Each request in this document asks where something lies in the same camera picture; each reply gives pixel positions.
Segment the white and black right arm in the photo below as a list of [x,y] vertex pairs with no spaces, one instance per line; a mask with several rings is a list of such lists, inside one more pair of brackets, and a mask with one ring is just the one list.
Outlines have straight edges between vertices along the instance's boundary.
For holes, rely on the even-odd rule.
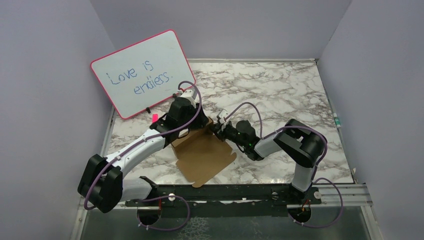
[[252,161],[261,161],[280,151],[291,157],[296,165],[288,196],[296,204],[308,198],[317,164],[328,149],[328,141],[322,134],[295,119],[262,139],[247,120],[235,126],[231,122],[217,122],[210,130],[219,140],[236,144]]

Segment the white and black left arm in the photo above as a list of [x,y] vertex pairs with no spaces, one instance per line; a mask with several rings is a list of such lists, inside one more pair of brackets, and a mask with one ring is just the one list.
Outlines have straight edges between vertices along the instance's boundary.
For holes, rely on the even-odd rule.
[[77,187],[86,210],[110,212],[124,194],[124,178],[139,163],[174,142],[182,130],[201,129],[208,123],[202,102],[176,97],[168,112],[126,147],[107,156],[95,154],[85,166]]

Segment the brown cardboard box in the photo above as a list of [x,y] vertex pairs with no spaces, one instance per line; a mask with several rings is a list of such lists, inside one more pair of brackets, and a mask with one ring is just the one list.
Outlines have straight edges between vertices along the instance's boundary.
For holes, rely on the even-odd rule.
[[210,118],[204,128],[190,130],[188,135],[171,143],[177,168],[194,188],[206,184],[237,157],[227,142],[212,133],[213,123]]

